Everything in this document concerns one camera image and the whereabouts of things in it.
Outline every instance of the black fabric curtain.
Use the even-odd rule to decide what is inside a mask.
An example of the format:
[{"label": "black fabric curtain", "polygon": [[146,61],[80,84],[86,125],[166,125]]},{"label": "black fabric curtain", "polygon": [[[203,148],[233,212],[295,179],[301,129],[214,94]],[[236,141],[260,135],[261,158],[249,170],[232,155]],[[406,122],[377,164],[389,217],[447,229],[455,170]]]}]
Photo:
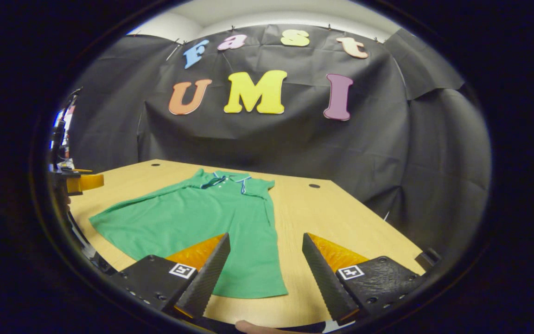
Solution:
[{"label": "black fabric curtain", "polygon": [[[307,46],[281,42],[288,29],[308,33]],[[229,36],[244,46],[220,51]],[[354,38],[368,58],[352,57],[337,38]],[[208,40],[201,60],[184,69],[184,51]],[[282,70],[283,114],[227,114],[235,72],[254,84]],[[353,80],[350,119],[325,118],[327,74]],[[175,115],[173,86],[211,79],[199,107]],[[303,25],[220,32],[179,45],[126,36],[86,70],[69,131],[78,168],[102,172],[166,159],[333,180],[421,248],[442,252],[453,235],[474,230],[487,198],[490,146],[479,108],[464,79],[440,55],[400,30],[385,44]]]}]

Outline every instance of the green polo shirt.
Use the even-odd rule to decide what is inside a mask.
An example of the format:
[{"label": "green polo shirt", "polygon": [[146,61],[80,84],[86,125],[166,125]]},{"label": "green polo shirt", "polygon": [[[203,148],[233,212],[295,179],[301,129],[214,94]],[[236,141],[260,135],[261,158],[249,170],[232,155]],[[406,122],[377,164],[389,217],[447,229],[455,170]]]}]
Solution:
[{"label": "green polo shirt", "polygon": [[89,220],[135,260],[150,254],[167,257],[228,232],[231,251],[213,293],[233,298],[285,295],[267,192],[274,185],[246,173],[199,169],[187,180],[117,203]]}]

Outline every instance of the ceiling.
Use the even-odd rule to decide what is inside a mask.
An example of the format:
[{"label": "ceiling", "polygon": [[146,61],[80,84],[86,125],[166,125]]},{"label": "ceiling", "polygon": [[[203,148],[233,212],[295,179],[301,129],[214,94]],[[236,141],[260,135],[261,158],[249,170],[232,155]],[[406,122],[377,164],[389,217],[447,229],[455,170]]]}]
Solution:
[{"label": "ceiling", "polygon": [[242,15],[301,11],[323,13],[362,22],[394,33],[399,26],[389,19],[349,0],[193,0],[170,10],[206,27]]}]

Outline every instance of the wooden table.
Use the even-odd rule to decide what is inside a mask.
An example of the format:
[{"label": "wooden table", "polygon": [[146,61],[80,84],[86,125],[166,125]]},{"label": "wooden table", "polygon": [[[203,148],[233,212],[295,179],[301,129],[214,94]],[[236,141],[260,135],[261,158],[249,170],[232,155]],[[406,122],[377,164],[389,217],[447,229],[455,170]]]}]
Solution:
[{"label": "wooden table", "polygon": [[100,255],[115,269],[123,270],[135,260],[98,234],[89,217],[119,201],[190,178],[200,168],[208,172],[219,169],[249,173],[253,178],[275,180],[269,194],[275,207],[281,272],[289,292],[285,296],[261,299],[212,295],[205,310],[208,318],[227,323],[247,320],[261,326],[280,328],[329,321],[331,316],[302,253],[305,232],[326,238],[367,258],[389,256],[415,273],[424,273],[415,261],[421,252],[416,245],[330,180],[152,160],[102,173],[104,186],[72,196],[71,213]]}]

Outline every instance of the blue letter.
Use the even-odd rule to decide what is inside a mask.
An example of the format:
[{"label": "blue letter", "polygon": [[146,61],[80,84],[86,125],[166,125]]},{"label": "blue letter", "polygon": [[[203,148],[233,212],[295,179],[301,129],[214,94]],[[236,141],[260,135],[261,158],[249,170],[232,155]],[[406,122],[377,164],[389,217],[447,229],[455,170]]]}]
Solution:
[{"label": "blue letter", "polygon": [[184,66],[184,69],[191,67],[194,63],[197,63],[197,61],[201,60],[202,53],[205,52],[205,47],[203,45],[209,43],[209,40],[202,40],[199,42],[199,44],[195,45],[194,47],[191,47],[187,51],[185,51],[183,54],[187,58],[187,64]]}]

